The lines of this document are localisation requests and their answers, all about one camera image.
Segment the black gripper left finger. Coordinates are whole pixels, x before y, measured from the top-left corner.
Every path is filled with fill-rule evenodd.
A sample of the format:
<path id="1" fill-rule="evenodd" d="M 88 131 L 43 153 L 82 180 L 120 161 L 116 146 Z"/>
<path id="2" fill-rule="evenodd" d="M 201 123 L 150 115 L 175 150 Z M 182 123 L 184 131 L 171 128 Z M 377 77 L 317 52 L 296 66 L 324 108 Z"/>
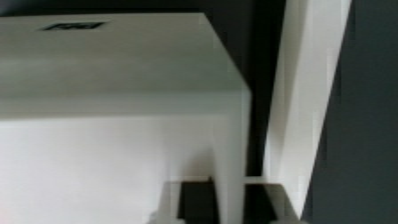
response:
<path id="1" fill-rule="evenodd" d="M 159 209 L 150 216 L 150 224 L 221 224 L 212 178 L 164 184 Z"/>

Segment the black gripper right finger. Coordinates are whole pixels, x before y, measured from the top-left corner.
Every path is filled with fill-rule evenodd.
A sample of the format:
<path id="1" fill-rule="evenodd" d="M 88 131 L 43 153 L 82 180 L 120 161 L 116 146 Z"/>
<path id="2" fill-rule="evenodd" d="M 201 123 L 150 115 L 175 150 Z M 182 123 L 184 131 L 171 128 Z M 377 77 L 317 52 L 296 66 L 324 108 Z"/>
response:
<path id="1" fill-rule="evenodd" d="M 246 178 L 244 224 L 306 224 L 283 185 L 260 177 Z"/>

